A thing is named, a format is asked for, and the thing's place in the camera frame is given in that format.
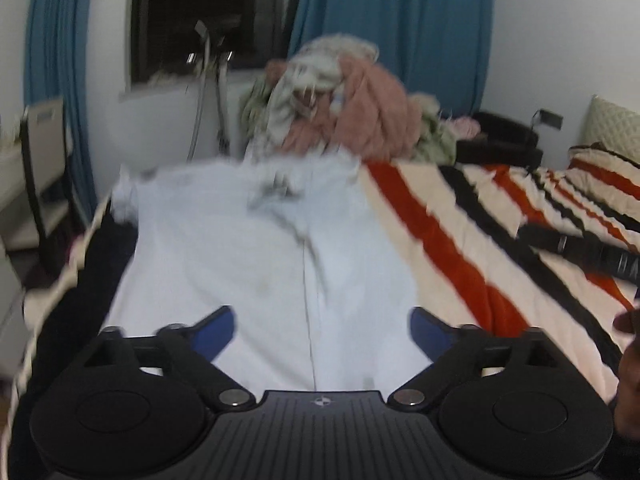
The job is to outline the right hand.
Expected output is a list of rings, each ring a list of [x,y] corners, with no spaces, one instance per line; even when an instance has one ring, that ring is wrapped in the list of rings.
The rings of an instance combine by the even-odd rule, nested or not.
[[[640,356],[639,356],[639,310],[619,315],[614,321],[619,332],[634,336],[620,359],[617,388],[617,402],[614,422],[617,432],[624,438],[639,440],[640,408]]]

